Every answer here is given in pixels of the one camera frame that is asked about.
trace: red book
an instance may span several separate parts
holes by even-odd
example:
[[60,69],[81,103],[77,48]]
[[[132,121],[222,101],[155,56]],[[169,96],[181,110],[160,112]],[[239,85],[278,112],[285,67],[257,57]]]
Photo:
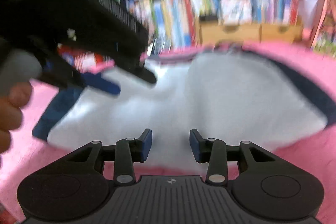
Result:
[[291,3],[291,16],[290,16],[290,25],[296,25],[297,22],[297,15],[298,15],[298,6],[299,6],[299,0],[292,0]]
[[194,26],[193,10],[191,8],[190,0],[184,0],[184,2],[185,2],[185,8],[186,8],[187,17],[188,17],[191,45],[195,46],[196,45],[196,33],[195,33],[195,26]]

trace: black robotic gripper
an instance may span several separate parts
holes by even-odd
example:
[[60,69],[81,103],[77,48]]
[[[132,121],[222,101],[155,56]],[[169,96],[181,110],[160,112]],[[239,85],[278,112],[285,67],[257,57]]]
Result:
[[[203,139],[196,129],[189,142],[200,176],[142,176],[133,162],[144,162],[152,131],[116,145],[92,141],[26,177],[17,190],[25,224],[318,224],[323,201],[320,181],[265,149],[242,141],[226,145]],[[114,180],[102,173],[114,161]],[[228,180],[227,162],[239,176]]]

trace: white cloth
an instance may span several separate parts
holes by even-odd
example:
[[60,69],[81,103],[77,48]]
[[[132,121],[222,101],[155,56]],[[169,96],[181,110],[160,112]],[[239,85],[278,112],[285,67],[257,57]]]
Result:
[[76,149],[153,131],[147,166],[204,172],[189,146],[189,131],[228,145],[249,140],[266,149],[322,130],[326,117],[270,61],[240,54],[206,53],[190,64],[158,66],[150,87],[118,69],[104,77],[121,85],[119,97],[86,89],[51,130],[48,142]]

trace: pink surface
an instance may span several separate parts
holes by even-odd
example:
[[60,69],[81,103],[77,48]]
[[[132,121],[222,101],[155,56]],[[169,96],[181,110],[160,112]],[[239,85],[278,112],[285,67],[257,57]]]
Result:
[[[336,62],[328,57],[315,55],[305,48],[281,43],[261,43],[245,46],[278,59],[297,69],[318,83],[336,100]],[[31,137],[31,131],[57,90],[47,85],[34,83],[34,95],[30,105],[23,110],[25,121],[20,130],[12,132],[13,144],[9,152],[2,155],[0,170],[0,202],[18,219],[24,215],[17,203],[16,190],[21,180],[66,154]],[[298,167],[315,175],[323,184],[325,199],[318,214],[324,224],[336,223],[336,126],[291,146],[278,149],[276,154]],[[104,175],[111,178],[112,165],[105,167]],[[140,174],[183,175],[181,170],[144,168],[136,165]],[[237,169],[229,169],[230,177]]]

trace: ribbed black surface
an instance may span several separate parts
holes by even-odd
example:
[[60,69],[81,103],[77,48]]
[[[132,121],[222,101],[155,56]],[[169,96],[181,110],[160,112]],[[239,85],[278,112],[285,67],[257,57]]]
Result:
[[[42,222],[28,219],[25,223]],[[232,201],[224,188],[209,186],[203,183],[199,176],[143,176],[136,185],[118,188],[100,211],[72,223],[271,224],[273,222],[249,215]],[[319,221],[310,218],[293,223],[318,224]]]

